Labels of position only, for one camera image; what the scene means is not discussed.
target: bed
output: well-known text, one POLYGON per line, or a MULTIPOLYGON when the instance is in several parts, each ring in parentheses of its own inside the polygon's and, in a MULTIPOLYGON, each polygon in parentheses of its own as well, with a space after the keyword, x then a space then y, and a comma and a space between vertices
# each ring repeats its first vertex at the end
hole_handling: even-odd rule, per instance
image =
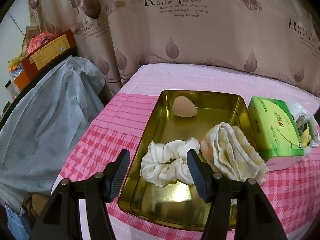
MULTIPOLYGON (((205 90, 295 101, 315 113, 320 98, 287 83, 220 67, 184 64, 142 66, 92 121, 67 158, 52 191, 62 178, 78 181, 102 171, 122 148, 133 160, 143 130, 161 91, 205 90)), ((320 148, 289 169, 272 171, 261 185, 289 240, 301 239, 320 210, 320 148)), ((117 201, 107 204, 117 239, 200 239, 202 232, 156 225, 122 212, 117 201)), ((85 201, 80 200, 83 239, 90 239, 85 201)), ((227 239, 234 237, 229 231, 227 239)))

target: crumpled white cloth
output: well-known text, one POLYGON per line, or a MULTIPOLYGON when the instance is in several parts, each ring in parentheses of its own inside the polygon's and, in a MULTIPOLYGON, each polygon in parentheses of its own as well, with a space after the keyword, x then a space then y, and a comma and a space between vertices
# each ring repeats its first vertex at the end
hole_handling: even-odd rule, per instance
POLYGON ((187 141, 176 140, 167 144, 152 141, 148 146, 148 152, 141 160, 140 176, 158 187, 164 187, 169 181, 177 179, 186 184, 193 184, 187 165, 187 152, 190 149, 199 154, 199 142, 193 137, 187 141))
POLYGON ((214 171, 233 180, 255 178, 265 181, 269 169, 237 126, 222 122, 211 128, 202 138, 201 152, 214 171))

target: bottle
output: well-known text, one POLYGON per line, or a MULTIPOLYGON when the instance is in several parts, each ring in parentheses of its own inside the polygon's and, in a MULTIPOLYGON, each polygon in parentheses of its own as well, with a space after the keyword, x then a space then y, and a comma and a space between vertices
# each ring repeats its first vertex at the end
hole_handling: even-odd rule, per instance
POLYGON ((13 87, 13 84, 11 83, 11 80, 9 80, 7 82, 7 84, 5 84, 5 88, 10 93, 10 96, 11 96, 12 100, 18 95, 18 93, 16 92, 16 90, 13 87))

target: green tissue box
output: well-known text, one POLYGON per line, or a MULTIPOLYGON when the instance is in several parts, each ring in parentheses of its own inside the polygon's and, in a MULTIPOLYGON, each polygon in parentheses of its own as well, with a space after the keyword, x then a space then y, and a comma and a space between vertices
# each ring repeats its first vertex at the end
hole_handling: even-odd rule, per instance
POLYGON ((259 155, 270 171, 289 168, 303 157, 300 136, 284 101, 252 97, 248 111, 259 155))

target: printed label on box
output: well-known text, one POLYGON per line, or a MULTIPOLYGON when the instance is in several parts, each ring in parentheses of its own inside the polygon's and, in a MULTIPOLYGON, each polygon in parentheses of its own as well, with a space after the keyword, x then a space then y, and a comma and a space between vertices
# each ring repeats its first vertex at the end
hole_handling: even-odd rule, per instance
POLYGON ((67 36, 63 34, 62 36, 56 38, 54 41, 49 42, 43 48, 39 49, 32 55, 32 61, 35 62, 38 70, 42 69, 46 64, 48 64, 55 57, 60 55, 66 49, 69 49, 70 45, 67 36))

